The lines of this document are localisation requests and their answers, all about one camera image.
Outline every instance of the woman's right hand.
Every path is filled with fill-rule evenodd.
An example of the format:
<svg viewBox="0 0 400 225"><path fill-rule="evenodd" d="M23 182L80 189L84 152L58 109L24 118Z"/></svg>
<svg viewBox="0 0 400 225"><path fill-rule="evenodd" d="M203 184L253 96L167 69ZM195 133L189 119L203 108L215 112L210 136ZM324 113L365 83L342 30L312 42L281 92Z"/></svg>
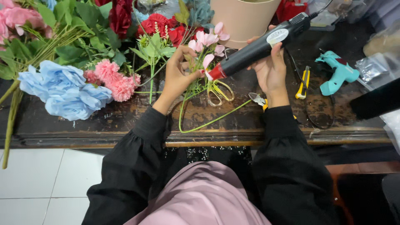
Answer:
<svg viewBox="0 0 400 225"><path fill-rule="evenodd" d="M247 40L247 43L250 44L258 38L253 37ZM267 95L269 108L289 105L285 83L286 65L283 60L283 49L280 49L281 46L281 42L275 44L270 56L260 59L247 68L256 71L258 84Z"/></svg>

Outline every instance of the woman's left hand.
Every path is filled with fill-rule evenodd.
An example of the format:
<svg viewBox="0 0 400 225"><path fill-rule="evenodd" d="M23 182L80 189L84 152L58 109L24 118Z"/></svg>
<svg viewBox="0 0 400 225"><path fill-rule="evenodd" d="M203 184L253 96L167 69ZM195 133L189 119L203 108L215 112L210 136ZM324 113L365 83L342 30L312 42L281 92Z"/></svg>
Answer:
<svg viewBox="0 0 400 225"><path fill-rule="evenodd" d="M204 70L198 70L192 74L185 72L189 67L189 62L183 62L184 55L197 57L193 49L180 45L167 62L164 89L153 105L155 110L164 115L167 115L174 100L178 98L194 80L201 77L204 73Z"/></svg>

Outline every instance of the hand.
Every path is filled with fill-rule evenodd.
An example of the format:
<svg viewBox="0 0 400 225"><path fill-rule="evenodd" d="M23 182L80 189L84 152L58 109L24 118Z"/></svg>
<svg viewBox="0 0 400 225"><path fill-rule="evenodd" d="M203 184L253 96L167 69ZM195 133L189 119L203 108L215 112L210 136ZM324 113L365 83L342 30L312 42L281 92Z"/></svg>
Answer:
<svg viewBox="0 0 400 225"><path fill-rule="evenodd" d="M247 43L250 44L258 38L253 37L247 40ZM258 84L267 95L269 108L289 105L285 83L286 65L283 60L283 49L280 49L281 46L281 42L275 44L270 56L260 59L247 68L256 71Z"/></svg>
<svg viewBox="0 0 400 225"><path fill-rule="evenodd" d="M198 70L189 74L185 72L189 68L189 62L183 62L184 55L197 57L193 49L180 45L167 62L164 89L154 103L153 108L158 112L167 115L172 103L178 98L188 86L197 78L201 77L204 70Z"/></svg>

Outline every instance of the heat gun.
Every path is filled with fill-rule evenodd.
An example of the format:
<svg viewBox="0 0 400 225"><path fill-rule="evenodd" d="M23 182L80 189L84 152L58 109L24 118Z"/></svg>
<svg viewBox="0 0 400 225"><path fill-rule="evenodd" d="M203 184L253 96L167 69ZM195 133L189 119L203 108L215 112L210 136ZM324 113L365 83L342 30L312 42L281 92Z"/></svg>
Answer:
<svg viewBox="0 0 400 225"><path fill-rule="evenodd" d="M332 78L320 86L322 95L328 96L334 94L339 90L344 81L351 83L357 80L360 75L358 70L351 68L344 59L336 55L333 51L324 52L322 49L320 50L323 53L315 61L326 62L334 70Z"/></svg>
<svg viewBox="0 0 400 225"><path fill-rule="evenodd" d="M219 62L210 72L206 72L208 79L226 78L250 66L255 61L271 55L274 44L282 42L282 47L284 47L296 39L310 28L310 20L318 14L319 12L315 12L307 15L302 12L292 19L282 22L242 50Z"/></svg>

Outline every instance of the sticker label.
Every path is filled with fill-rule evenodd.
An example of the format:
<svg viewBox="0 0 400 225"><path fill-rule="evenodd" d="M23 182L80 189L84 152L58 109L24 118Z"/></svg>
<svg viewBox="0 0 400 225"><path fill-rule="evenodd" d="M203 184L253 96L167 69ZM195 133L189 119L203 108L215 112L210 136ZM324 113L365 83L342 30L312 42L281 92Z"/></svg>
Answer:
<svg viewBox="0 0 400 225"><path fill-rule="evenodd" d="M288 35L289 31L287 29L279 29L268 35L267 42L271 45L271 47L274 47L276 43L285 40Z"/></svg>

